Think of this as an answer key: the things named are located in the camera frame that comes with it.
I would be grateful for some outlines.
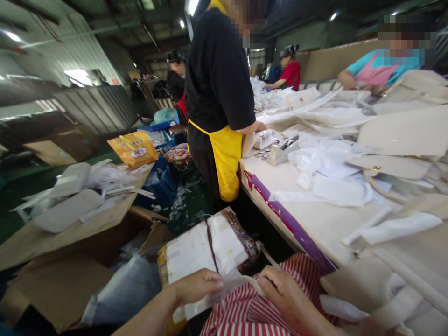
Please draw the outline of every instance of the white plastic container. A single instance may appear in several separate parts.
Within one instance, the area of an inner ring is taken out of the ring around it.
[[[92,189],[84,189],[79,194],[59,203],[57,206],[34,218],[39,229],[60,233],[79,218],[101,206],[104,199]]]
[[[80,192],[89,178],[91,168],[92,166],[85,162],[69,166],[62,175],[57,178],[56,185],[49,197],[66,197]]]

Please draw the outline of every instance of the worker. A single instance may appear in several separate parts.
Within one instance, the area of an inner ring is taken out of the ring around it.
[[[213,308],[201,336],[340,335],[333,325],[339,320],[320,313],[321,274],[311,258],[295,254],[280,267],[282,269],[267,266],[254,276],[266,298],[246,284],[221,299]],[[165,287],[112,336],[163,335],[178,307],[219,293],[223,287],[219,274],[200,270]]]
[[[408,15],[406,20],[415,16],[418,15]],[[374,96],[382,96],[407,71],[420,69],[424,50],[419,44],[426,39],[425,30],[428,32],[430,28],[419,27],[418,22],[424,22],[422,19],[413,20],[416,22],[380,24],[378,37],[388,40],[389,48],[374,50],[343,70],[338,80],[344,90],[369,90]]]
[[[183,125],[187,125],[187,109],[185,108],[185,63],[187,58],[174,50],[168,55],[167,62],[171,65],[167,74],[167,87],[174,101],[179,121]]]
[[[211,0],[199,19],[186,74],[188,144],[213,189],[215,209],[235,201],[244,134],[266,130],[254,113],[242,38],[264,20],[267,0]]]
[[[283,72],[280,79],[274,84],[267,84],[264,88],[269,89],[286,89],[293,88],[294,91],[299,90],[300,85],[300,64],[295,59],[295,53],[299,49],[299,45],[294,47],[289,45],[280,52],[280,63]]]

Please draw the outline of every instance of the pink apron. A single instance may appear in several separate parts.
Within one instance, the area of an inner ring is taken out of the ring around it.
[[[392,67],[379,67],[372,68],[371,65],[373,61],[377,58],[378,52],[372,57],[370,62],[361,70],[361,72],[356,76],[358,82],[369,83],[372,85],[385,86],[391,75],[398,68],[398,65]]]

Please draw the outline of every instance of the hand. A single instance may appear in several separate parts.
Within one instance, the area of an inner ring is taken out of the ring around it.
[[[176,291],[179,306],[184,306],[187,303],[198,302],[208,294],[221,291],[224,283],[218,273],[203,268],[176,281],[171,286]]]
[[[301,312],[308,300],[294,278],[272,266],[266,266],[260,273],[258,284],[279,310],[286,323],[297,330],[303,316]]]
[[[255,132],[258,133],[258,132],[262,132],[265,130],[267,130],[267,126],[264,123],[262,123],[261,121],[258,121],[258,128]]]
[[[347,78],[343,83],[344,90],[356,90],[357,85],[358,82],[354,77]]]

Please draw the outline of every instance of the striped fabric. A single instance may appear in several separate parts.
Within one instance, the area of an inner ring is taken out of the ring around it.
[[[319,303],[323,289],[319,284],[319,269],[310,257],[295,254],[280,264],[290,273],[300,288],[318,310],[333,324],[337,318],[326,315]],[[213,306],[201,336],[272,336],[299,335],[280,316],[277,308],[266,298],[257,294],[250,284],[245,284],[225,296]]]

